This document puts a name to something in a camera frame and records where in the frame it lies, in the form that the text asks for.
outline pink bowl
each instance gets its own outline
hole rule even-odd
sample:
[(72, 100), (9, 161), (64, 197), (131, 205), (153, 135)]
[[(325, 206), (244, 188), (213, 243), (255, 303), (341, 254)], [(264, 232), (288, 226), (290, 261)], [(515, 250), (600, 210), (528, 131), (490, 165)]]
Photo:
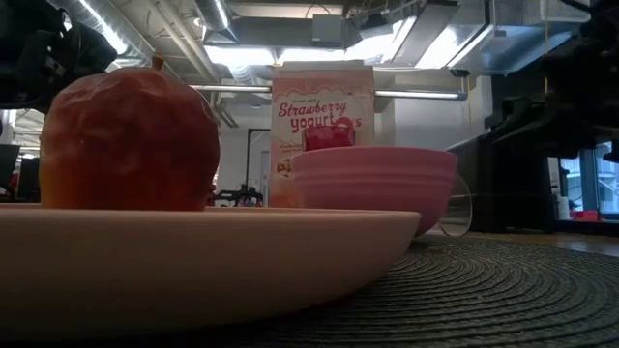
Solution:
[(290, 160), (304, 208), (421, 213), (416, 236), (445, 214), (456, 177), (455, 155), (398, 147), (345, 147)]

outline beige plate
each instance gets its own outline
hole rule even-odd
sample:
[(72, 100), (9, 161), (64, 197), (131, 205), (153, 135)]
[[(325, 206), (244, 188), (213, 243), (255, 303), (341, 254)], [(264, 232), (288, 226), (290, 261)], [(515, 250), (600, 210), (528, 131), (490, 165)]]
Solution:
[(420, 215), (0, 205), (0, 339), (146, 334), (325, 303), (379, 278)]

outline woven placemat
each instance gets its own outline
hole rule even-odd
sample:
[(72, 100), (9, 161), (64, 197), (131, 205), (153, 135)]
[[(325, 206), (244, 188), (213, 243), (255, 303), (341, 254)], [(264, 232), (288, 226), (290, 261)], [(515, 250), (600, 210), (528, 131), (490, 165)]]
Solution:
[(618, 292), (619, 258), (425, 237), (371, 286), (318, 308), (258, 323), (96, 345), (619, 346)]

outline cereal box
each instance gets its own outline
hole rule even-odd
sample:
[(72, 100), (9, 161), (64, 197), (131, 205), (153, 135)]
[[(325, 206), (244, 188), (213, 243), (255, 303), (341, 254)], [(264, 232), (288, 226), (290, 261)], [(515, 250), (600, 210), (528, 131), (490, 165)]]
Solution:
[(374, 140), (371, 67), (363, 62), (286, 63), (275, 68), (269, 206), (298, 207), (290, 158)]

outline cable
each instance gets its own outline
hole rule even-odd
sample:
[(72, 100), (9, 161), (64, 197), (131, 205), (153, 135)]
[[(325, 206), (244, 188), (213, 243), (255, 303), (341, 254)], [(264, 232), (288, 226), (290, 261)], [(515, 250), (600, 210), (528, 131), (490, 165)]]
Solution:
[(564, 3), (564, 4), (568, 5), (568, 6), (571, 6), (571, 7), (575, 8), (575, 9), (577, 9), (577, 10), (581, 10), (583, 12), (591, 14), (591, 8), (588, 7), (587, 5), (581, 3), (581, 2), (578, 2), (576, 0), (559, 0), (559, 1), (561, 1), (562, 3)]
[(313, 3), (313, 4), (309, 5), (308, 10), (306, 11), (306, 18), (308, 17), (308, 15), (310, 14), (310, 10), (311, 10), (314, 6), (321, 7), (321, 8), (323, 8), (323, 10), (324, 10), (324, 11), (326, 11), (326, 12), (327, 12), (327, 14), (329, 14), (329, 15), (331, 14), (331, 11), (329, 11), (329, 9), (327, 9), (324, 5)]

